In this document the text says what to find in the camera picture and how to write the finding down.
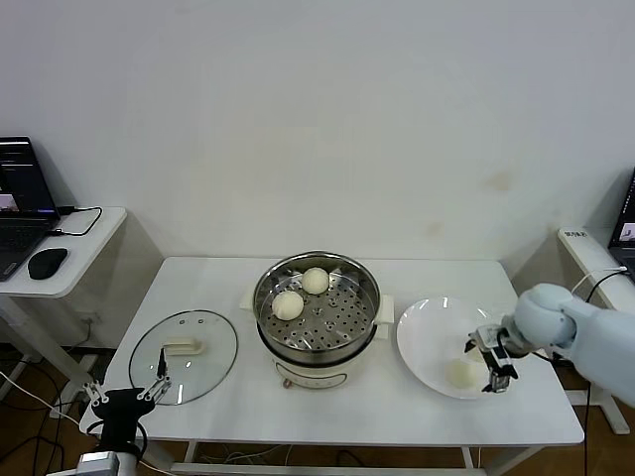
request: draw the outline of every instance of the stainless steel steamer basket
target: stainless steel steamer basket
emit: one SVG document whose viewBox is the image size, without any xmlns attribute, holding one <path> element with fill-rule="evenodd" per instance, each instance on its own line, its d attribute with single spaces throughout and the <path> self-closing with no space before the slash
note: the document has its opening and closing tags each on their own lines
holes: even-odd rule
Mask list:
<svg viewBox="0 0 635 476">
<path fill-rule="evenodd" d="M 329 286 L 321 295 L 302 289 L 302 274 L 322 268 Z M 274 297 L 282 291 L 302 296 L 302 314 L 291 321 L 272 311 Z M 270 268 L 256 285 L 253 308 L 259 333 L 267 347 L 300 366 L 326 367 L 358 354 L 375 332 L 379 287 L 370 272 L 345 256 L 311 251 L 292 256 Z"/>
</svg>

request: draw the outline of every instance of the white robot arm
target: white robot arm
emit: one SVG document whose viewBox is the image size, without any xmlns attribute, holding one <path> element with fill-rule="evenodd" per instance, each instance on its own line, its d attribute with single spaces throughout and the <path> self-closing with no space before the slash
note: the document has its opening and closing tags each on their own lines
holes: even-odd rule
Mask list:
<svg viewBox="0 0 635 476">
<path fill-rule="evenodd" d="M 469 334 L 490 370 L 485 392 L 504 392 L 518 378 L 512 358 L 538 349 L 558 351 L 588 381 L 635 407 L 635 315 L 600 309 L 555 285 L 537 285 L 521 294 L 513 315 L 500 325 Z"/>
</svg>

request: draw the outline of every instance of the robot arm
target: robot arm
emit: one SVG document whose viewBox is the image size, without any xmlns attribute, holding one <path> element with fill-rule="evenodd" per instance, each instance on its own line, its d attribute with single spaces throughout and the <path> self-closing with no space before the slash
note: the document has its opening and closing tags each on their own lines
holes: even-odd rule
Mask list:
<svg viewBox="0 0 635 476">
<path fill-rule="evenodd" d="M 600 309 L 565 288 L 543 284 L 524 292 L 500 325 L 478 327 L 469 339 L 465 351 L 477 346 L 490 371 L 484 392 L 504 392 L 518 378 L 513 358 L 550 348 L 587 380 L 635 407 L 635 315 Z"/>
<path fill-rule="evenodd" d="M 90 453 L 81 455 L 76 469 L 49 476 L 135 476 L 137 462 L 145 451 L 146 433 L 139 418 L 147 415 L 168 391 L 170 377 L 163 348 L 159 355 L 157 377 L 145 389 L 116 389 L 103 392 L 101 385 L 92 382 L 84 385 L 90 396 L 90 406 L 99 421 L 86 430 L 87 433 L 103 426 L 99 444 Z M 135 444 L 137 428 L 144 435 L 144 447 Z"/>
</svg>

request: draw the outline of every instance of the pot handle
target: pot handle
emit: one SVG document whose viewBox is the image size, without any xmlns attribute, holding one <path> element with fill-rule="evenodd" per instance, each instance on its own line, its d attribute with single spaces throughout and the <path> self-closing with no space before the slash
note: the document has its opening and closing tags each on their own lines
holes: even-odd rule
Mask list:
<svg viewBox="0 0 635 476">
<path fill-rule="evenodd" d="M 381 295 L 379 303 L 379 312 L 375 317 L 377 331 L 375 337 L 377 339 L 387 339 L 390 324 L 395 323 L 395 299 L 390 295 Z"/>
<path fill-rule="evenodd" d="M 249 288 L 247 291 L 245 291 L 245 294 L 242 295 L 242 298 L 240 299 L 241 309 L 248 310 L 250 312 L 253 310 L 254 291 L 256 290 L 254 290 L 253 288 Z"/>
</svg>

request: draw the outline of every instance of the laptop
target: laptop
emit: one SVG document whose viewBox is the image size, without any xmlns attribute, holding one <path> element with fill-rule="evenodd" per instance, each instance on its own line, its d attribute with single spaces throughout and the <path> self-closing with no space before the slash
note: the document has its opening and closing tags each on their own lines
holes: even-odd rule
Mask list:
<svg viewBox="0 0 635 476">
<path fill-rule="evenodd" d="M 0 282 L 60 221 L 28 137 L 0 138 Z"/>
<path fill-rule="evenodd" d="M 609 253 L 635 280 L 635 172 L 628 184 L 626 198 L 608 244 Z"/>
</svg>

